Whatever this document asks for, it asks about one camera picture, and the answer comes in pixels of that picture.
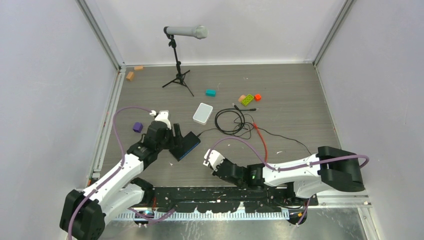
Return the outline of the black network switch blue ports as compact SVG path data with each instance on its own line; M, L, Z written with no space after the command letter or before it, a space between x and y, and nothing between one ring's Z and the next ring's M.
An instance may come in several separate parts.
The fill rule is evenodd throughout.
M186 136L182 138L182 147L170 149L169 152L177 161L181 161L200 143L201 140L199 139L199 137L192 131L190 131Z

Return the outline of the white router box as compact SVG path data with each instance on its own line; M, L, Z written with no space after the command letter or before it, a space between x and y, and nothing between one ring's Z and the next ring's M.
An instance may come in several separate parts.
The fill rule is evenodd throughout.
M201 102L192 117L193 121L201 125L206 125L213 109L213 106Z

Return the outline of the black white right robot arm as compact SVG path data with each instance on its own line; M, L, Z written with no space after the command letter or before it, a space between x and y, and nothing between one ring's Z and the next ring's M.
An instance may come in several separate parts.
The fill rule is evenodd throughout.
M286 185L291 205L327 191L356 193L365 190L361 168L369 158L342 149L321 146L316 154L283 163L238 166L216 150L208 150L203 164L219 179L242 189L263 190Z

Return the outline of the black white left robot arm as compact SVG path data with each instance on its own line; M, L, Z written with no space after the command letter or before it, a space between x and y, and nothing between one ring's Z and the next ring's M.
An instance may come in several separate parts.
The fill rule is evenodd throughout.
M157 160L162 150L182 148L182 139L178 123L170 126L155 120L106 175L82 191L69 192L59 222L68 239L97 240L106 225L124 210L153 203L153 185L138 175Z

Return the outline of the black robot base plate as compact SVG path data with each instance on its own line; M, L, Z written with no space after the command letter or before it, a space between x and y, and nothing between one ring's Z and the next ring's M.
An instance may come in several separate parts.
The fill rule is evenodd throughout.
M234 213L243 207L246 213L276 213L285 209L298 210L306 198L295 197L287 187L266 187L252 190L238 187L154 187L141 202L132 208L151 208L166 213Z

